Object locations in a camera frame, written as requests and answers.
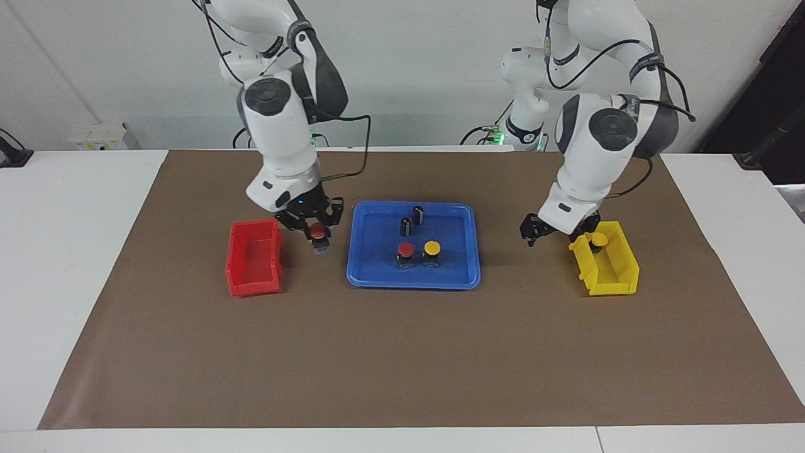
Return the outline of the black background panel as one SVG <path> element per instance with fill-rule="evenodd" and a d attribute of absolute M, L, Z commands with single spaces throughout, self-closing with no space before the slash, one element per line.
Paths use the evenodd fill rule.
<path fill-rule="evenodd" d="M 805 0 L 799 0 L 759 63 L 698 153 L 752 151 L 805 103 Z"/>

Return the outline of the blue plastic tray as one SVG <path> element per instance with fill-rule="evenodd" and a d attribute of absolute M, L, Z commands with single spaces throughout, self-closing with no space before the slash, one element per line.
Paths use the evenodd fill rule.
<path fill-rule="evenodd" d="M 425 209 L 422 225 L 412 224 L 411 235 L 399 234 L 402 218 L 410 218 L 419 204 Z M 440 266 L 423 266 L 423 245 L 441 245 Z M 400 269 L 397 247 L 415 246 L 414 267 Z M 388 289 L 472 290 L 481 282 L 475 213 L 463 203 L 425 201 L 362 201 L 353 210 L 348 281 L 356 287 Z"/>

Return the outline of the black table clamp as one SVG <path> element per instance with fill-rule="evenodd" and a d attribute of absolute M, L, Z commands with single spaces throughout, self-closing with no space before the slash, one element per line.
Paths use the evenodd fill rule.
<path fill-rule="evenodd" d="M 0 127 L 0 169 L 3 167 L 24 167 L 35 151 L 26 148 L 21 141 L 14 137 L 10 132 Z"/>

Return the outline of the yellow plastic bin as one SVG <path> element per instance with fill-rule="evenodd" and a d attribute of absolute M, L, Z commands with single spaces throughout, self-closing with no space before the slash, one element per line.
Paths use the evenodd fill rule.
<path fill-rule="evenodd" d="M 618 221 L 602 221 L 595 232 L 608 238 L 598 254 L 592 254 L 586 243 L 570 243 L 569 250 L 591 296 L 616 296 L 636 293 L 640 267 Z"/>

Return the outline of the red plastic bin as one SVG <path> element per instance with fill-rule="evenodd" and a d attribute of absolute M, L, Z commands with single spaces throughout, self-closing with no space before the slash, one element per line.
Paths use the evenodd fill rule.
<path fill-rule="evenodd" d="M 225 274 L 232 296 L 281 292 L 284 237 L 276 219 L 239 221 L 230 229 Z"/>

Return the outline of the black stand pole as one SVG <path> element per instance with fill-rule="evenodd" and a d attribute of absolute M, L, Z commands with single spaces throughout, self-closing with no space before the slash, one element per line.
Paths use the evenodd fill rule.
<path fill-rule="evenodd" d="M 794 117 L 782 121 L 759 143 L 748 152 L 733 153 L 733 160 L 745 171 L 762 171 L 761 159 L 778 146 L 794 129 L 805 123 L 805 116 Z"/>

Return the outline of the brown paper mat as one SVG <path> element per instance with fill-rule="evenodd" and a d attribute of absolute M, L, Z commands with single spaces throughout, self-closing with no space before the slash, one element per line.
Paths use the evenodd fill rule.
<path fill-rule="evenodd" d="M 537 427 L 805 422 L 666 166 L 607 201 L 640 265 L 629 296 L 589 296 L 567 239 L 519 234 L 555 153 L 380 152 L 328 186 L 330 252 L 284 232 L 282 291 L 233 298 L 225 257 L 255 152 L 171 151 L 40 420 L 42 429 Z M 465 203 L 471 291 L 346 279 L 360 201 Z"/>

